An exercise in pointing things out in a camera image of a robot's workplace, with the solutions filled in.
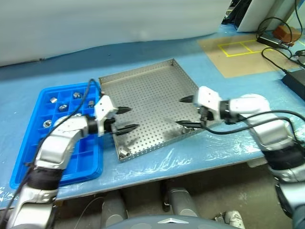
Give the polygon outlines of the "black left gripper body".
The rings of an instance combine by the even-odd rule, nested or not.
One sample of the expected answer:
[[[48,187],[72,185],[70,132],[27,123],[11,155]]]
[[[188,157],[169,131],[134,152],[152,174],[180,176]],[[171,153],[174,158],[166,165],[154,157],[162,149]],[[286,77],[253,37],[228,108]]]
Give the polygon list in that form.
[[[115,122],[116,122],[115,117],[106,119],[104,121],[104,133],[111,133],[111,134],[119,135],[120,131],[115,126]]]

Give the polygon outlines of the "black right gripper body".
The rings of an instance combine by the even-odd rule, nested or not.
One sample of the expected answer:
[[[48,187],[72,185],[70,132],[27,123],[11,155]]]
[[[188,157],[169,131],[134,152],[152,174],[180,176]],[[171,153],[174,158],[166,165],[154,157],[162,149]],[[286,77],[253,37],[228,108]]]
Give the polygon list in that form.
[[[197,111],[200,115],[200,126],[207,126],[208,122],[214,121],[214,115],[208,108],[200,106],[197,108]]]

